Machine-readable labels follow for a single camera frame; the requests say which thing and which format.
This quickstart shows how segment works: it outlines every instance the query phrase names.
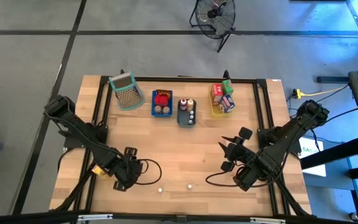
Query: metal stand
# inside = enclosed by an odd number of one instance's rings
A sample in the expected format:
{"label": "metal stand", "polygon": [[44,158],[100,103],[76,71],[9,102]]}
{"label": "metal stand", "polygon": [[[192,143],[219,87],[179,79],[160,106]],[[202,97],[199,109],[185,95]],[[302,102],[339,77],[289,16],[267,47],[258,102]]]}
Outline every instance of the metal stand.
{"label": "metal stand", "polygon": [[219,48],[218,48],[218,53],[221,51],[223,45],[226,43],[226,41],[228,40],[228,38],[230,37],[230,35],[234,32],[236,28],[230,28],[230,31],[229,33],[226,35],[226,38],[222,38],[222,41],[221,41],[221,44],[219,45]]}
{"label": "metal stand", "polygon": [[[200,1],[200,0],[197,0],[197,1],[196,1],[196,5],[194,6],[193,12],[191,13],[191,16],[190,16],[190,19],[189,19],[190,26],[191,26],[191,27],[196,27],[196,26],[198,26],[198,27],[208,26],[208,27],[210,27],[210,28],[213,30],[213,32],[215,33],[215,32],[216,32],[215,27],[213,27],[213,26],[211,26],[211,25],[209,25],[209,24],[205,24],[205,25],[193,25],[193,24],[191,23],[191,19],[193,18],[194,13],[196,12],[197,5],[198,5],[198,2],[199,2],[199,1]],[[226,38],[222,37],[221,44],[220,44],[219,47],[218,47],[217,53],[219,53],[219,52],[222,50],[223,45],[226,43],[226,41],[228,40],[228,38],[230,37],[230,35],[235,31],[235,29],[236,29],[236,28],[233,28],[233,27],[230,28],[229,33],[226,34]]]}

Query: red object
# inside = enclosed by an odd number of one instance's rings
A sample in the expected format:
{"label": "red object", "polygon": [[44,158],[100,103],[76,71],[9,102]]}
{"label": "red object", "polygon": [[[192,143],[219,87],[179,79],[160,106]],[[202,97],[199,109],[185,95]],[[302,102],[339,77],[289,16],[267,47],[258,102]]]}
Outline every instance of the red object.
{"label": "red object", "polygon": [[154,103],[159,106],[168,106],[168,97],[165,95],[156,95]]}
{"label": "red object", "polygon": [[211,98],[213,104],[218,104],[223,96],[223,90],[221,84],[213,84],[211,90]]}

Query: concrete floor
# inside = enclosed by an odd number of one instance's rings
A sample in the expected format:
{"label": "concrete floor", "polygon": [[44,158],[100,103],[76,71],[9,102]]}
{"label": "concrete floor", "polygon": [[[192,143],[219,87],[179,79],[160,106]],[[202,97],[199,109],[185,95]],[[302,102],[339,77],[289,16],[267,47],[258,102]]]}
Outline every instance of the concrete floor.
{"label": "concrete floor", "polygon": [[[0,29],[70,30],[79,5],[79,0],[0,0]],[[190,30],[193,6],[190,0],[88,1],[80,30]],[[236,10],[237,30],[358,30],[344,2],[236,1]],[[9,213],[67,40],[65,35],[0,36],[0,141],[5,143],[0,151],[0,215]],[[215,52],[218,44],[203,35],[77,36],[60,94],[76,100],[83,75],[115,75],[120,68],[138,76],[173,77],[221,77],[227,69],[232,77],[282,79],[286,95],[293,88],[312,93],[340,87],[314,80],[358,70],[358,37],[232,36],[220,54]],[[297,108],[303,101],[291,102]],[[356,104],[347,89],[323,105],[335,115]],[[316,134],[333,141],[354,139],[358,113],[338,118]],[[51,124],[25,213],[48,209],[62,146],[63,138]],[[346,214],[354,211],[346,205],[346,192],[315,187],[308,192],[319,217],[347,220]],[[327,207],[334,208],[327,212]]]}

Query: wooden tabletop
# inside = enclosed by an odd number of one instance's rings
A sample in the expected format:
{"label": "wooden tabletop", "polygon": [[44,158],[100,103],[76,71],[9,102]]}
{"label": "wooden tabletop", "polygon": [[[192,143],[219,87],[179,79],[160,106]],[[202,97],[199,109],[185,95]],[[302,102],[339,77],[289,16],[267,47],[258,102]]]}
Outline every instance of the wooden tabletop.
{"label": "wooden tabletop", "polygon": [[[76,114],[90,122],[98,92],[100,76],[84,76]],[[153,185],[134,185],[126,192],[113,190],[114,177],[96,179],[92,212],[158,213],[189,215],[272,215],[268,187],[253,188],[244,192],[239,187],[216,187],[205,182],[213,173],[221,172],[224,161],[223,150],[218,142],[227,144],[221,136],[233,137],[241,127],[253,130],[244,145],[257,151],[256,130],[258,128],[255,98],[251,84],[235,83],[233,98],[236,109],[231,117],[216,119],[211,116],[208,94],[211,83],[137,82],[145,95],[145,103],[130,111],[122,111],[112,97],[109,108],[109,133],[107,145],[120,151],[125,147],[138,149],[138,158],[153,159],[163,170],[159,182]],[[273,120],[276,126],[288,120],[287,104],[280,80],[267,80]],[[197,102],[197,120],[194,128],[181,128],[176,121],[176,107],[171,118],[154,118],[150,115],[152,90],[173,91],[174,105],[180,98],[192,98]],[[99,120],[103,111],[106,90],[102,98]],[[268,127],[262,89],[260,89],[265,127]],[[73,190],[78,182],[84,149],[74,149],[63,159],[53,191],[50,208],[56,208]],[[284,168],[285,183],[296,201],[307,212],[311,212],[300,162],[288,156]],[[139,177],[139,182],[151,182],[158,177],[157,166],[150,163],[149,170]],[[213,177],[210,181],[234,184],[235,171]],[[85,207],[85,186],[80,208]],[[283,213],[280,191],[276,186],[279,212]]]}

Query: yellow basket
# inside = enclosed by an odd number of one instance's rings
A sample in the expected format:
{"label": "yellow basket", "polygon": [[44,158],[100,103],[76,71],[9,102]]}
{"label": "yellow basket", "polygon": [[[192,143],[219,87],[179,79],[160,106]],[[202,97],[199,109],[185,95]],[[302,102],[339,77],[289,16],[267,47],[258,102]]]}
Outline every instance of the yellow basket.
{"label": "yellow basket", "polygon": [[221,113],[221,111],[219,110],[219,106],[212,104],[211,91],[212,91],[212,87],[209,88],[209,93],[208,93],[209,105],[211,106],[211,115],[212,115],[212,117],[214,117],[214,118],[227,118],[227,117],[231,116],[236,107],[234,107],[234,109],[230,113]]}

